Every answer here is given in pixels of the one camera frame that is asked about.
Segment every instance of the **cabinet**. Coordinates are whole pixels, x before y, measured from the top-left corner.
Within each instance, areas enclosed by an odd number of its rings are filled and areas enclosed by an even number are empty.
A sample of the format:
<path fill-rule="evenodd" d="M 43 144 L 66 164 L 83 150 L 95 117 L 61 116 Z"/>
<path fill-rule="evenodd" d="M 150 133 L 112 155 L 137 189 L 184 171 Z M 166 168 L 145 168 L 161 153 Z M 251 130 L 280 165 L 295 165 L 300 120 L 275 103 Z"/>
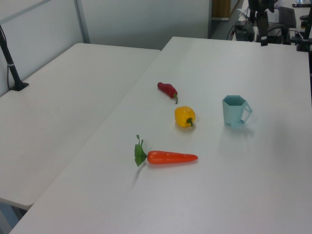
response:
<path fill-rule="evenodd" d="M 213 0 L 213 20 L 228 20 L 239 0 Z"/>

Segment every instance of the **carrot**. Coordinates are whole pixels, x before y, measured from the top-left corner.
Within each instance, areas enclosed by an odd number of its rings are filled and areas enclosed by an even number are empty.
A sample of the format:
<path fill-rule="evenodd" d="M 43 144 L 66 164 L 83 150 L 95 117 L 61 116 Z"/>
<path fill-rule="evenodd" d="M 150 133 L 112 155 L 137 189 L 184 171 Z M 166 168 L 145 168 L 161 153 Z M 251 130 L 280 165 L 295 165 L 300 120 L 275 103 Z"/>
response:
<path fill-rule="evenodd" d="M 135 162 L 137 166 L 141 165 L 142 162 L 147 161 L 152 164 L 165 164 L 165 163 L 181 163 L 181 162 L 190 162 L 197 160 L 196 155 L 173 153 L 166 151 L 150 151 L 147 155 L 143 151 L 142 145 L 143 140 L 140 142 L 139 135 L 138 144 L 135 145 Z"/>
<path fill-rule="evenodd" d="M 166 151 L 150 151 L 147 154 L 147 161 L 152 164 L 180 163 L 197 160 L 196 155 L 173 153 Z"/>

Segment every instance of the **bell pepper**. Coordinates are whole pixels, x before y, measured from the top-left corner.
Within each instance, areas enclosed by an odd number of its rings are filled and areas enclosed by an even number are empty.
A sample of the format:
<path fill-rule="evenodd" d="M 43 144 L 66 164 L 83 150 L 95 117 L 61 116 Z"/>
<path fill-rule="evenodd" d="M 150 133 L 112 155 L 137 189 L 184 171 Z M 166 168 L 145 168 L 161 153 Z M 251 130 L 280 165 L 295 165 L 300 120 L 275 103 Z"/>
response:
<path fill-rule="evenodd" d="M 195 112 L 188 106 L 178 107 L 175 110 L 175 121 L 182 128 L 193 127 Z"/>

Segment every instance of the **black stand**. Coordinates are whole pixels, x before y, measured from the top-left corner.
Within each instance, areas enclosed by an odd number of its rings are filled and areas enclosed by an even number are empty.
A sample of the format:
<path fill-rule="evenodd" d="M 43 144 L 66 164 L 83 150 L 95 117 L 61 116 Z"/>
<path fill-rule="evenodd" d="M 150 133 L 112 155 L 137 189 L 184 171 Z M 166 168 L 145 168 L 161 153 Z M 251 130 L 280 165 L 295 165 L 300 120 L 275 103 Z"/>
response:
<path fill-rule="evenodd" d="M 0 31 L 0 46 L 1 46 L 1 49 L 2 49 L 3 54 L 4 54 L 4 57 L 5 57 L 6 62 L 8 64 L 8 66 L 9 66 L 9 68 L 10 68 L 11 74 L 12 74 L 14 82 L 15 82 L 15 86 L 13 88 L 11 88 L 11 89 L 15 90 L 15 91 L 20 91 L 23 88 L 27 87 L 29 84 L 28 83 L 23 83 L 20 80 L 19 74 L 18 74 L 18 72 L 16 70 L 16 67 L 15 67 L 15 65 L 13 63 L 11 54 L 10 54 L 9 49 L 8 49 L 8 46 L 7 46 L 6 41 L 4 39 L 4 35 L 2 34 L 1 31 Z"/>
<path fill-rule="evenodd" d="M 269 22 L 268 13 L 266 11 L 257 13 L 257 27 L 260 36 L 261 46 L 268 45 Z"/>
<path fill-rule="evenodd" d="M 310 8 L 307 26 L 304 31 L 303 37 L 300 37 L 300 35 L 298 35 L 297 37 L 292 37 L 291 41 L 298 44 L 297 51 L 310 52 L 310 45 L 312 44 L 312 40 L 309 39 L 311 26 L 312 26 L 312 7 Z"/>
<path fill-rule="evenodd" d="M 289 28 L 281 27 L 283 45 L 291 45 L 291 36 L 289 35 Z"/>

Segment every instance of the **chili pepper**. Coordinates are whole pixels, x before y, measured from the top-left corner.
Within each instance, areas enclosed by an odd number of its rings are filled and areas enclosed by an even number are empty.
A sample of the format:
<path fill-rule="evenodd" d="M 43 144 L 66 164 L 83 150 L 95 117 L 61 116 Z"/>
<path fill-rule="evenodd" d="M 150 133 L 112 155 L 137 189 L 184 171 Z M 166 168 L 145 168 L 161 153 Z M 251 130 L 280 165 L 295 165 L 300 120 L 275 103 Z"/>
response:
<path fill-rule="evenodd" d="M 171 84 L 163 84 L 159 82 L 157 84 L 157 87 L 164 93 L 168 94 L 170 98 L 175 98 L 176 99 L 175 103 L 177 104 L 177 91 Z"/>

